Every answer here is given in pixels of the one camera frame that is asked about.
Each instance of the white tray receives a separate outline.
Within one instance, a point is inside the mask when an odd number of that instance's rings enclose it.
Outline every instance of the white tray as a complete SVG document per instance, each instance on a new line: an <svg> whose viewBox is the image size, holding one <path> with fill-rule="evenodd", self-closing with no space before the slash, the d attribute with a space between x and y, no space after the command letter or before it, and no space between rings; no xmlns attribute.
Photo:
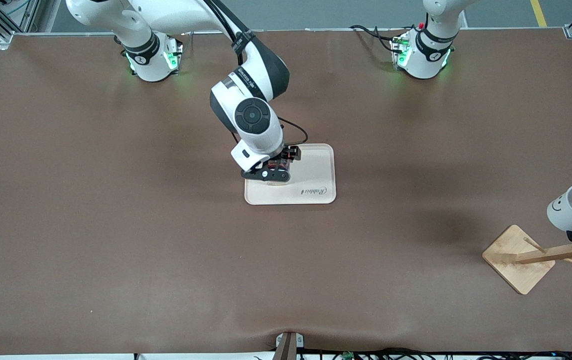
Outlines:
<svg viewBox="0 0 572 360"><path fill-rule="evenodd" d="M290 164L290 181L246 180L244 197L250 205L329 204L337 196L334 152L325 143L299 146L301 160Z"/></svg>

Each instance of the yellow tape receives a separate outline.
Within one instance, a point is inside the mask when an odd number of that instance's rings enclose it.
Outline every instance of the yellow tape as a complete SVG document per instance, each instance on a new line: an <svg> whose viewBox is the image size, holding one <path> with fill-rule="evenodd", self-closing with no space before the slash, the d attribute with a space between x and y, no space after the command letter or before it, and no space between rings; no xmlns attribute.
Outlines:
<svg viewBox="0 0 572 360"><path fill-rule="evenodd" d="M530 6L532 6L532 12L535 13L537 25L539 25L541 28L547 27L548 25L546 25L546 19L544 18L544 12L541 11L539 0L530 0Z"/></svg>

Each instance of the brown table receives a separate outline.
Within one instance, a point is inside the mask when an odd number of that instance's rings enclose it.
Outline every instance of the brown table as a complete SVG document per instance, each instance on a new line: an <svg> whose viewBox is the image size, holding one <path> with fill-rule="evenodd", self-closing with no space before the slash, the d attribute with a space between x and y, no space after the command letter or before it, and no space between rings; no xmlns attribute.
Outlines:
<svg viewBox="0 0 572 360"><path fill-rule="evenodd" d="M433 80L352 32L259 36L291 72L276 112L336 155L331 205L253 207L208 91L223 36L182 75L132 77L110 37L0 52L0 354L308 348L572 350L572 265L527 296L481 257L510 224L567 243L572 41L466 30ZM287 128L286 136L298 136Z"/></svg>

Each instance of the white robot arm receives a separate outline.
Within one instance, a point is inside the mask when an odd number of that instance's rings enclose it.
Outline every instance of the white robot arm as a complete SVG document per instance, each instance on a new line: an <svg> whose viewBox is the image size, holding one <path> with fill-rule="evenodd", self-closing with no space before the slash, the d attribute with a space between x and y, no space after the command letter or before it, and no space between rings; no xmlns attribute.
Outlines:
<svg viewBox="0 0 572 360"><path fill-rule="evenodd" d="M463 11L479 0L423 0L424 27L412 28L393 39L393 61L410 75L429 79L446 66L452 41L462 23Z"/></svg>
<svg viewBox="0 0 572 360"><path fill-rule="evenodd" d="M284 145L279 118L268 105L268 101L286 91L290 72L223 3L219 0L130 0L134 10L126 9L119 0L66 0L66 3L78 20L84 20L82 23L111 29L129 59L139 64L140 77L143 73L152 73L148 68L153 65L156 65L154 73L162 73L160 69L166 72L167 66L161 66L167 64L165 59L168 58L167 48L161 43L165 38L171 39L166 34L221 30L233 43L238 57L246 54L246 61L210 91L212 110L230 132L241 137L231 155L245 178L275 182L290 179L289 164L299 159L299 148ZM137 57L146 63L140 63Z"/></svg>

